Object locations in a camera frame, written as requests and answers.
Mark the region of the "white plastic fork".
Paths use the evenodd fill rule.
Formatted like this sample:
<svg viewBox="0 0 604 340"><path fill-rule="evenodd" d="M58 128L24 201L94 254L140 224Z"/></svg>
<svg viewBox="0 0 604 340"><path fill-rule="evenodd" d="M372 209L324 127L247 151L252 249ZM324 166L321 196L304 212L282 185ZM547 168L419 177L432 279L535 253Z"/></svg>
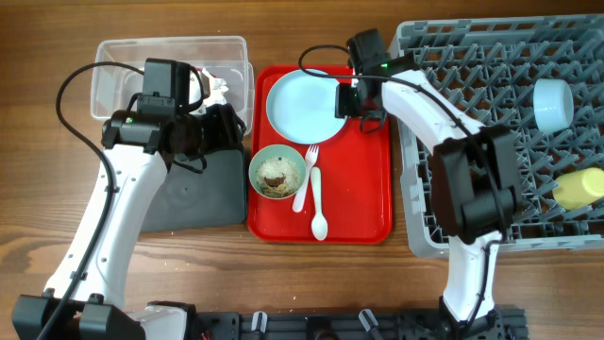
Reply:
<svg viewBox="0 0 604 340"><path fill-rule="evenodd" d="M307 152L305 155L305 164L306 164L305 175L304 175L302 184L301 184L300 188L297 190L295 197L294 197L293 211L295 213L301 213L303 210L303 207L305 204L305 199L306 199L306 194L307 194L307 189L308 189L308 182L310 179L310 170L316 164L317 159L318 159L318 154L319 154L319 145L318 144L312 144L307 149Z"/></svg>

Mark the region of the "white napkin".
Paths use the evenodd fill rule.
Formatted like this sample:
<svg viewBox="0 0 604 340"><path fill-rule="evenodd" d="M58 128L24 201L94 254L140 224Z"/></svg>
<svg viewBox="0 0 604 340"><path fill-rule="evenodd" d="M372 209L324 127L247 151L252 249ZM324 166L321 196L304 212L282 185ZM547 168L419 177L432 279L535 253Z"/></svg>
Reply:
<svg viewBox="0 0 604 340"><path fill-rule="evenodd" d="M208 80L208 86L205 87L204 89L204 101L203 104L208 107L214 104L220 104L220 105L224 105L227 102L226 99L226 92L228 91L228 86L227 86L227 82L222 79L217 77L215 80L210 80L206 77L206 79Z"/></svg>

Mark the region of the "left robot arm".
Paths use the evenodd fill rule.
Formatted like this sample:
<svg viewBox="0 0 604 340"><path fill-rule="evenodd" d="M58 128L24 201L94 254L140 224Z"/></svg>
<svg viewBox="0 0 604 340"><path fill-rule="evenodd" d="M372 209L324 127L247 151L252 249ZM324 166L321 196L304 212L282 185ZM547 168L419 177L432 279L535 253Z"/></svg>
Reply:
<svg viewBox="0 0 604 340"><path fill-rule="evenodd" d="M148 59L143 88L112 114L92 146L100 168L75 238L38 296L22 295L11 320L22 339L203 339L192 304L123 309L143 221L172 167L195 174L206 157L238 145L246 127L225 82L170 59Z"/></svg>

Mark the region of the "light blue plate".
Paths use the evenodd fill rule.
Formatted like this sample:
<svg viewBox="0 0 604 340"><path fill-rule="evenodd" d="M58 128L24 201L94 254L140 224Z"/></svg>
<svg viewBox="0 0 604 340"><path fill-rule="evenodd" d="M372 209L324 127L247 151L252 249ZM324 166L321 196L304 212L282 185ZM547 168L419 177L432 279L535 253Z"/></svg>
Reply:
<svg viewBox="0 0 604 340"><path fill-rule="evenodd" d="M334 78L311 76L302 70L280 77L266 99L270 125L281 137L301 145L331 139L346 122L335 116L338 85Z"/></svg>

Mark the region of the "light blue bowl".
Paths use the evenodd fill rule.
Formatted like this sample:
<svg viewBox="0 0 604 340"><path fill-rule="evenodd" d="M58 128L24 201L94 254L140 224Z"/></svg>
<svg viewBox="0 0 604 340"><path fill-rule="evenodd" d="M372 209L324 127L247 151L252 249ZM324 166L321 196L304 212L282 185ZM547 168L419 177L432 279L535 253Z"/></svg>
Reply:
<svg viewBox="0 0 604 340"><path fill-rule="evenodd" d="M564 80L539 79L533 91L534 117L543 133L569 128L574 119L570 86Z"/></svg>

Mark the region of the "white plastic spoon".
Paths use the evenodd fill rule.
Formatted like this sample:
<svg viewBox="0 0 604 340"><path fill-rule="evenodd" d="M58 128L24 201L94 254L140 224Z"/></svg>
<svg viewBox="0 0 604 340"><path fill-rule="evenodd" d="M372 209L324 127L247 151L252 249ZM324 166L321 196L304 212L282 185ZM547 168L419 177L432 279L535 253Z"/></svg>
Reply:
<svg viewBox="0 0 604 340"><path fill-rule="evenodd" d="M318 167L312 167L310 170L310 184L315 209L315 215L311 221L311 231L316 240L325 241L327 239L328 223L323 215L322 178Z"/></svg>

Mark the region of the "rice and food scraps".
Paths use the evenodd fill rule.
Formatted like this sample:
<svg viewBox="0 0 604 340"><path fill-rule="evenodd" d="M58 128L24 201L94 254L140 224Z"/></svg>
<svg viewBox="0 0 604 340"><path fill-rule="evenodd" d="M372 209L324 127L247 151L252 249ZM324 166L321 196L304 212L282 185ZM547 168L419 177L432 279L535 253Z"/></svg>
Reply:
<svg viewBox="0 0 604 340"><path fill-rule="evenodd" d="M298 190L300 172L289 158L273 157L260 164L256 181L265 196L283 198Z"/></svg>

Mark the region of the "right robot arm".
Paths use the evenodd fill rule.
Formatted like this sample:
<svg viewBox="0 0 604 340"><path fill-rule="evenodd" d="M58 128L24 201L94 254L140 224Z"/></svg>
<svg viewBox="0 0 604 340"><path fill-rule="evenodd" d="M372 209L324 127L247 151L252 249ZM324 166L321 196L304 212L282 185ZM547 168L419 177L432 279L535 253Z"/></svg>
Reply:
<svg viewBox="0 0 604 340"><path fill-rule="evenodd" d="M350 38L343 50L353 73L337 90L337 117L390 114L429 151L431 207L449 244L441 312L458 339L488 331L495 326L496 254L520 207L513 133L451 104L411 56L391 58L375 29Z"/></svg>

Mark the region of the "yellow plastic cup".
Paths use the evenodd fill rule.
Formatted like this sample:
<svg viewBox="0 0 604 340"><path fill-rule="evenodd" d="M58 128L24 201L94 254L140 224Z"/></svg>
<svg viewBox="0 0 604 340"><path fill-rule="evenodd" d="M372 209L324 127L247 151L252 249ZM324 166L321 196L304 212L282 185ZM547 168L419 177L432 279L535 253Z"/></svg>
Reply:
<svg viewBox="0 0 604 340"><path fill-rule="evenodd" d="M588 206L603 197L603 170L586 168L559 176L552 194L556 202L572 211Z"/></svg>

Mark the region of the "green bowl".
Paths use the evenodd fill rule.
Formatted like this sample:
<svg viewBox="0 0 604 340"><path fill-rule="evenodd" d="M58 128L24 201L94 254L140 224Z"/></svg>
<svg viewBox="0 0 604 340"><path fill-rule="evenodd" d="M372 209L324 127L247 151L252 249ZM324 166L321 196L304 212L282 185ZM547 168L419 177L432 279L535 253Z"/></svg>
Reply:
<svg viewBox="0 0 604 340"><path fill-rule="evenodd" d="M294 196L297 191L293 195L289 195L289 196L286 196L283 198L272 198L272 197L264 195L261 192L260 186L258 185L258 183L256 181L257 170L262 162L266 161L267 159L273 158L273 157L286 157L286 158L289 158L290 160L292 160L296 164L296 166L300 172L300 186L301 186L304 175L305 175L305 170L306 170L306 164L305 164L304 158L301 156L301 154L298 151L296 151L291 146L288 146L285 144L271 144L271 145L264 147L259 152L257 152L256 155L252 158L252 160L250 162L249 169L248 169L248 176L249 176L249 180L250 180L250 183L251 183L253 189L261 196L269 198L269 199L285 199L285 198Z"/></svg>

